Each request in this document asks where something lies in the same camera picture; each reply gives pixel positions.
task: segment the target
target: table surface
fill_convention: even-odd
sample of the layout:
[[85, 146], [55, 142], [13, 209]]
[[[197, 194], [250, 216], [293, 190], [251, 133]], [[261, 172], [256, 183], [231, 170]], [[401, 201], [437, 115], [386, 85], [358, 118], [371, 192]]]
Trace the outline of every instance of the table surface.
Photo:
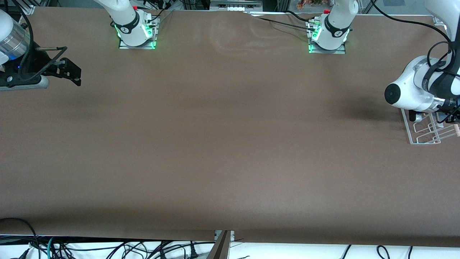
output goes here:
[[173, 12], [156, 50], [118, 49], [101, 9], [30, 20], [82, 86], [0, 94], [0, 217], [43, 235], [460, 244], [460, 139], [409, 145], [383, 97], [442, 40], [429, 28], [357, 16], [347, 54], [324, 55], [241, 12]]

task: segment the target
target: brown table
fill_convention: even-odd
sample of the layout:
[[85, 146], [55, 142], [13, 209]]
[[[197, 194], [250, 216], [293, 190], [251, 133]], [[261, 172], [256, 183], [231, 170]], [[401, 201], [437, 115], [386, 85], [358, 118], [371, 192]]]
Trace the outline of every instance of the brown table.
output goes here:
[[347, 54], [323, 55], [301, 29], [173, 12], [156, 50], [119, 50], [105, 10], [30, 19], [82, 86], [0, 94], [1, 217], [43, 235], [460, 244], [460, 140], [409, 145], [383, 97], [432, 30], [357, 16]]

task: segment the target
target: teal cable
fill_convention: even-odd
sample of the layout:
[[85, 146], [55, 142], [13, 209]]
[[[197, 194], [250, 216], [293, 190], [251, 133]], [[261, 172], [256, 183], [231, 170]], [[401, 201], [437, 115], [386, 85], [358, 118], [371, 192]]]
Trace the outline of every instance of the teal cable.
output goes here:
[[46, 254], [48, 255], [48, 259], [51, 259], [51, 242], [53, 241], [54, 237], [51, 237], [48, 241], [48, 246], [46, 247]]

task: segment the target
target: wire basket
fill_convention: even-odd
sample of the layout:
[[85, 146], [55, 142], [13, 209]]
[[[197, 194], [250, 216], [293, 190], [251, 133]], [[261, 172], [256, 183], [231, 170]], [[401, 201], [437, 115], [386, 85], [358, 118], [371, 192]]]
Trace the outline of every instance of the wire basket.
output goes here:
[[407, 119], [408, 111], [401, 109], [401, 112], [411, 145], [439, 144], [441, 139], [460, 137], [460, 129], [457, 124], [439, 124], [433, 113], [424, 113], [420, 122], [411, 122]]

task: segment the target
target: metal cylinder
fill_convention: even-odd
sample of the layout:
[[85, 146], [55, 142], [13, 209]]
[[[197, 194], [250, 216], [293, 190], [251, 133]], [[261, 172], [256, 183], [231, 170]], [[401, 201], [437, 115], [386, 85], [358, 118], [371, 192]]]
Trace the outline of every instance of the metal cylinder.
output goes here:
[[3, 52], [10, 60], [17, 59], [26, 53], [29, 42], [29, 33], [16, 21], [13, 21], [10, 34], [0, 41], [0, 52]]

